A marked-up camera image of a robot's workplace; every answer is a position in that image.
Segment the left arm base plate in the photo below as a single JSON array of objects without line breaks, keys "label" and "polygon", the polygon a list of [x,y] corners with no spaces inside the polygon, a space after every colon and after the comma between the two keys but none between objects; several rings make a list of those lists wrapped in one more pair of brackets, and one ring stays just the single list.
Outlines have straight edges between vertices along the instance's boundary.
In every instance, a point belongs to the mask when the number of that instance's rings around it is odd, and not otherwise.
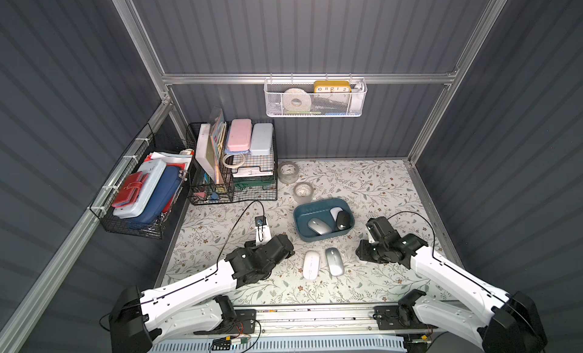
[{"label": "left arm base plate", "polygon": [[252,334],[255,332],[257,311],[255,309],[235,310],[233,321],[223,321],[211,331],[194,332],[195,336],[227,334],[236,336],[239,333]]}]

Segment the white computer mouse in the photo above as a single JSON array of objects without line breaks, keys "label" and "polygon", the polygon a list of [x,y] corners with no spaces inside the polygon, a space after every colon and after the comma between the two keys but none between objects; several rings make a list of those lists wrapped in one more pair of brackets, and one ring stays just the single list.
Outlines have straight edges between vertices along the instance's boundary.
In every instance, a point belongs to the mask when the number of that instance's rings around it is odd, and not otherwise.
[{"label": "white computer mouse", "polygon": [[308,251],[305,254],[303,277],[306,280],[313,281],[318,277],[320,271],[320,254],[316,251]]}]

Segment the silver grey computer mouse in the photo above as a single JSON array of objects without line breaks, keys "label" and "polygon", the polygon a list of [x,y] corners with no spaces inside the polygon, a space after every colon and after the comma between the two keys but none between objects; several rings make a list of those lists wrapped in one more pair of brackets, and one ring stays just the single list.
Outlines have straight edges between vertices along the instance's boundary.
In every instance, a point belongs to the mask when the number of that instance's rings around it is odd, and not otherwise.
[{"label": "silver grey computer mouse", "polygon": [[345,267],[339,250],[337,248],[327,248],[325,255],[330,275],[333,277],[342,276],[345,273]]}]

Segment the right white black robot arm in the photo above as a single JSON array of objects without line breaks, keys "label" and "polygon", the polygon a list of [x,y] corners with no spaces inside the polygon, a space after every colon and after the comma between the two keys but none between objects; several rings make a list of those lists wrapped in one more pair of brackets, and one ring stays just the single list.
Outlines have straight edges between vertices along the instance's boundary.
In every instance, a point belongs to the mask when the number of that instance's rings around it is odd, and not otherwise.
[{"label": "right white black robot arm", "polygon": [[393,233],[382,242],[360,241],[360,260],[397,263],[444,288],[462,307],[430,298],[416,289],[399,301],[399,317],[440,327],[484,352],[543,352],[548,344],[534,301],[522,292],[510,293],[492,286],[443,260],[416,235]]}]

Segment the white mouse with grey logo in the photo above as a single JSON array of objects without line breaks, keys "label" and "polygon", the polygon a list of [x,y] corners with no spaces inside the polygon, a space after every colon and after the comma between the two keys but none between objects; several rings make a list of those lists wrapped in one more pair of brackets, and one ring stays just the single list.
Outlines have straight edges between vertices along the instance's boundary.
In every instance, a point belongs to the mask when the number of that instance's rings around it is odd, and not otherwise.
[{"label": "white mouse with grey logo", "polygon": [[334,219],[334,221],[337,220],[338,215],[343,211],[343,209],[341,207],[334,207],[330,210],[331,216]]}]

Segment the black computer mouse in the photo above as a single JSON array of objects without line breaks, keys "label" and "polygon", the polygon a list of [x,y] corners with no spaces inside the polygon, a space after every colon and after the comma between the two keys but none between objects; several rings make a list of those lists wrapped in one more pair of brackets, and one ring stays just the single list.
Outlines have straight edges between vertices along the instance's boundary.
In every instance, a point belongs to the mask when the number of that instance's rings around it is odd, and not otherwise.
[{"label": "black computer mouse", "polygon": [[336,229],[344,231],[352,227],[351,214],[345,210],[339,211],[336,216]]}]

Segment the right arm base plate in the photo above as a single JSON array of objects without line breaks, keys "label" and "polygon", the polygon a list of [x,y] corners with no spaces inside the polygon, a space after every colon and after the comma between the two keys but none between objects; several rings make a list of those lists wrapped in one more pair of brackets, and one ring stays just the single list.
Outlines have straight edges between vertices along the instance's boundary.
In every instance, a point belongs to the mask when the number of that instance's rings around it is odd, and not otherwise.
[{"label": "right arm base plate", "polygon": [[405,315],[399,305],[378,305],[373,308],[373,319],[379,330],[432,330],[435,326],[423,324],[413,313]]}]

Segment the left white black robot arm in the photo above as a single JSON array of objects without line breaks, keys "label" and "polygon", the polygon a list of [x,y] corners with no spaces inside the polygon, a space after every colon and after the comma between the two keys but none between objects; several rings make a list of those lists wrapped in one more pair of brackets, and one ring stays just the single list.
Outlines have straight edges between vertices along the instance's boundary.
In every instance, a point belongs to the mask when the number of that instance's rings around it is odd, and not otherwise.
[{"label": "left white black robot arm", "polygon": [[225,332],[239,323],[229,292],[267,279],[273,269],[294,254],[285,235],[265,245],[248,242],[226,258],[195,275],[158,289],[125,289],[109,313],[113,352],[148,352],[164,340],[191,333]]}]

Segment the teal plastic storage box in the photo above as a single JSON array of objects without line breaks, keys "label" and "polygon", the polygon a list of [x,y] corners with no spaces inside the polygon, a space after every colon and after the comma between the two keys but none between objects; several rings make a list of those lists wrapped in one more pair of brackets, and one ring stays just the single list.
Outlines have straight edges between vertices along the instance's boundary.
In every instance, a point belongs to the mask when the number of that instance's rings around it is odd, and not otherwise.
[{"label": "teal plastic storage box", "polygon": [[[334,207],[341,207],[351,214],[352,227],[350,229],[344,231],[338,231],[336,229],[336,221],[334,221],[330,213],[330,210]],[[355,217],[352,214],[350,206],[341,198],[319,200],[300,205],[295,208],[293,216],[299,238],[308,243],[347,235],[355,226]],[[321,219],[326,222],[332,228],[332,232],[327,235],[317,235],[308,228],[308,221],[312,218]]]}]

